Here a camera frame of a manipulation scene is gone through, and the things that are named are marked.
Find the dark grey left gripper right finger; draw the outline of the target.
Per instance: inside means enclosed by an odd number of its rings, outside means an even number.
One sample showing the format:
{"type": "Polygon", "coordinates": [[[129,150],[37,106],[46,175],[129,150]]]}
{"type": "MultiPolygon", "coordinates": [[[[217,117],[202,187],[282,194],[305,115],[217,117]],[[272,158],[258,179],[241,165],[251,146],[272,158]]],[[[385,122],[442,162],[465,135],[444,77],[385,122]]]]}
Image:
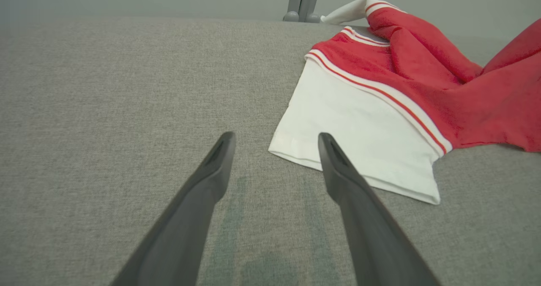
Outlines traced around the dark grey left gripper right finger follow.
{"type": "Polygon", "coordinates": [[[318,148],[327,193],[340,207],[357,285],[440,286],[333,136],[320,133],[318,148]]]}

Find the grey metal post with feet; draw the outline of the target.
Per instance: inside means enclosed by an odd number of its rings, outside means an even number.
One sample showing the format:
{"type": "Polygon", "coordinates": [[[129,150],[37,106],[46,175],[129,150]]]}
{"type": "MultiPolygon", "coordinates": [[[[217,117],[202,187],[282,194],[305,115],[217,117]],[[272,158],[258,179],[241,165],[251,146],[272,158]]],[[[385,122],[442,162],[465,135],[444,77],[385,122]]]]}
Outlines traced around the grey metal post with feet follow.
{"type": "Polygon", "coordinates": [[[283,22],[320,23],[321,16],[314,12],[317,0],[289,0],[283,22]]]}

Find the red and white garment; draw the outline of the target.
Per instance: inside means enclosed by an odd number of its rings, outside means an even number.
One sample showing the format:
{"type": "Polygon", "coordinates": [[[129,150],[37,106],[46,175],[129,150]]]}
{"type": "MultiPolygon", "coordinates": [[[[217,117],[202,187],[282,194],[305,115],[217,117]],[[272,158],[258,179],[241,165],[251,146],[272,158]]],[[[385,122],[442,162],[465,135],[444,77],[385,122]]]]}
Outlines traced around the red and white garment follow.
{"type": "Polygon", "coordinates": [[[337,140],[375,188],[440,203],[432,166],[453,149],[506,144],[541,153],[541,19],[484,67],[433,24],[384,0],[355,0],[345,26],[305,55],[269,152],[322,170],[318,136],[337,140]]]}

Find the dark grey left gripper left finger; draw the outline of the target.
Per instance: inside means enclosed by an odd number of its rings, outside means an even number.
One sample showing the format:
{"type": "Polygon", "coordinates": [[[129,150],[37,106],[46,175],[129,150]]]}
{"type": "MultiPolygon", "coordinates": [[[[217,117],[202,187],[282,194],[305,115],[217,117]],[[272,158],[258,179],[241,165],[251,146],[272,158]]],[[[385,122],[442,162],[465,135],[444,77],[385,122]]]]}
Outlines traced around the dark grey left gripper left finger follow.
{"type": "Polygon", "coordinates": [[[129,257],[110,286],[195,286],[215,205],[235,154],[224,132],[129,257]]]}

